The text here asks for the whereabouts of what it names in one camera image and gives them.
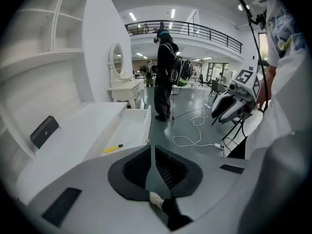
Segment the ceiling light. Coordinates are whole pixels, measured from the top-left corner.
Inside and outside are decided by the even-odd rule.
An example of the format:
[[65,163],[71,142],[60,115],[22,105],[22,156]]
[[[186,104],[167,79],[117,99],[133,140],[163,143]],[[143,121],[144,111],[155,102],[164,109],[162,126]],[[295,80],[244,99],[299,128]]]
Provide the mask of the ceiling light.
[[137,20],[137,19],[135,18],[135,16],[133,15],[132,12],[130,12],[129,15],[132,17],[133,21],[136,21],[136,20]]
[[240,11],[243,11],[243,6],[240,4],[240,5],[238,6],[238,9],[239,9]]
[[176,9],[172,9],[172,11],[171,11],[171,18],[175,17],[175,12],[176,12]]

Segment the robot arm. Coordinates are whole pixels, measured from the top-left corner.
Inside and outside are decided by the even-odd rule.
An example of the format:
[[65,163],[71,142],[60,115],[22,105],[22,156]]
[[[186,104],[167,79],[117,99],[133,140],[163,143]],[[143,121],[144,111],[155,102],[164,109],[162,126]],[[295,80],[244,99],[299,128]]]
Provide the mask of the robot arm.
[[255,108],[260,92],[260,82],[253,68],[242,69],[230,82],[227,91],[219,95],[212,107],[212,117],[225,123],[236,117],[247,119]]

